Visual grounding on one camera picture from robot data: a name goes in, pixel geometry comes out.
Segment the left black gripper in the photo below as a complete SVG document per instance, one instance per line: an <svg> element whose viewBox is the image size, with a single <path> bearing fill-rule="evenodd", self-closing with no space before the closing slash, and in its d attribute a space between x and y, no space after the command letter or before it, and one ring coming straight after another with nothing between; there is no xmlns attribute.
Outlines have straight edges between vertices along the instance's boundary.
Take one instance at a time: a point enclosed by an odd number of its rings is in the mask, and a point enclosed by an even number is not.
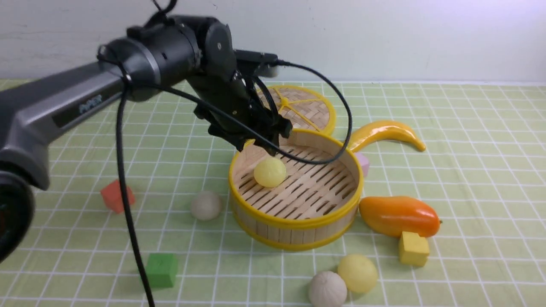
<svg viewBox="0 0 546 307"><path fill-rule="evenodd" d="M208 132L222 138L241 152L248 140L254 140L268 155L280 154L279 137L290 136L293 125L277 111L267 109L257 93L241 79L224 81L218 76L194 70L188 73L189 85L202 101L225 113L198 104L194 114L210 123Z"/></svg>

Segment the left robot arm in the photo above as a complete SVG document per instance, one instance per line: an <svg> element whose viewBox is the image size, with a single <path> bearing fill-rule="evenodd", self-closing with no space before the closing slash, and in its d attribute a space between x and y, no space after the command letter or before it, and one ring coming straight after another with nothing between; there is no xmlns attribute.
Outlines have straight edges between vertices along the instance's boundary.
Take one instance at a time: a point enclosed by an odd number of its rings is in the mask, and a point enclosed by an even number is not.
<svg viewBox="0 0 546 307"><path fill-rule="evenodd" d="M35 213L31 188L49 188L49 145L125 96L146 101L188 81L207 106L197 118L240 151L250 139L273 155L292 123L264 107L252 77L275 75L275 54L235 50L230 29L212 16L172 15L127 29L98 60L3 90L0 95L1 259L25 237ZM143 83L156 84L156 88Z"/></svg>

